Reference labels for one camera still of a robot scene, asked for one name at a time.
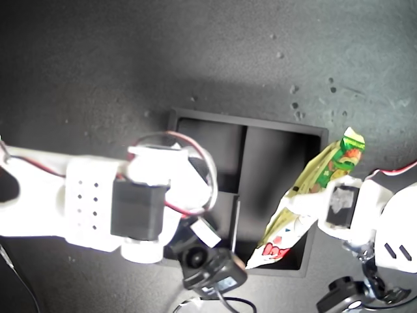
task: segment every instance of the box compartment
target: box compartment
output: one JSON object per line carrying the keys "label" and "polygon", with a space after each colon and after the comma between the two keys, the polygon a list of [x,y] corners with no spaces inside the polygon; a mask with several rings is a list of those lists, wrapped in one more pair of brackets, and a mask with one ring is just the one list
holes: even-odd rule
{"label": "box compartment", "polygon": [[[237,235],[235,253],[245,262],[281,197],[328,140],[324,128],[191,110],[174,110],[169,129],[197,140],[213,156],[220,196],[206,218],[218,229],[220,246],[231,248],[233,234]],[[237,200],[240,210],[235,218]],[[313,232],[314,228],[310,229],[284,259],[249,273],[305,276]]]}

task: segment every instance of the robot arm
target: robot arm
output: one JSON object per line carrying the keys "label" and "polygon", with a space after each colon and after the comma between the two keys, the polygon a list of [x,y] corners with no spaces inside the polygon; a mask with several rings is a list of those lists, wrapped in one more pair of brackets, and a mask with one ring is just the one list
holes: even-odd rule
{"label": "robot arm", "polygon": [[345,176],[330,182],[323,192],[286,200],[291,211],[317,219],[322,231],[343,240],[343,246],[362,262],[365,282],[351,277],[335,280],[317,303],[320,313],[344,312],[374,300],[392,305],[410,295],[411,290],[389,289],[378,267],[417,273],[412,257],[417,249],[411,242],[416,232],[417,213],[412,207],[416,193],[417,184],[394,194],[372,180]]}
{"label": "robot arm", "polygon": [[131,147],[128,162],[1,148],[0,167],[18,186],[17,198],[0,203],[2,236],[54,235],[106,252],[121,246],[126,259],[155,263],[182,216],[166,204],[192,214],[213,198],[186,149]]}

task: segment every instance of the food package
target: food package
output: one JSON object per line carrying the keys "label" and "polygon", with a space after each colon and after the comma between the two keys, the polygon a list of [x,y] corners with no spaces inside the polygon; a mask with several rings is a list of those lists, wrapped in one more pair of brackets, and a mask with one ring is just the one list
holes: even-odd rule
{"label": "food package", "polygon": [[[322,191],[329,181],[347,175],[353,170],[359,163],[364,148],[363,137],[349,127],[342,140],[331,143],[309,161],[284,197],[291,198],[296,194]],[[284,203],[280,201],[272,215],[263,238],[248,261],[247,269],[281,260],[316,221],[313,217],[292,213]]]}

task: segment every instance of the snack wrapper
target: snack wrapper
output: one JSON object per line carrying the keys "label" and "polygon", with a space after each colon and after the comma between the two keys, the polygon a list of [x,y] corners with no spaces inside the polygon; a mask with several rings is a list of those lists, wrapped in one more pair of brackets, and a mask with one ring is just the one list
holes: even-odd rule
{"label": "snack wrapper", "polygon": [[[364,138],[349,127],[341,140],[331,143],[308,162],[284,197],[322,191],[329,181],[348,175],[359,163],[364,149]],[[248,261],[247,269],[282,259],[316,221],[311,216],[294,214],[283,203],[280,201],[272,215],[263,238]]]}

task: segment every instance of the table surface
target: table surface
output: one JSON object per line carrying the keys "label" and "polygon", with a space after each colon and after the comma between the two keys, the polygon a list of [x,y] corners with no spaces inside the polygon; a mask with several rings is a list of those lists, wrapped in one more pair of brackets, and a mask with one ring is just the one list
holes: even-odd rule
{"label": "table surface", "polygon": [[[367,143],[358,177],[417,155],[417,1],[3,0],[0,38],[0,134],[11,145],[122,158],[174,106],[326,127],[331,140],[352,126]],[[45,313],[165,313],[191,296],[179,269],[59,238],[1,241]],[[0,310],[34,312],[3,262],[0,275]],[[360,264],[317,231],[305,278],[250,276],[231,295],[259,312],[314,312],[345,275],[360,278]],[[202,312],[213,310],[225,312]]]}

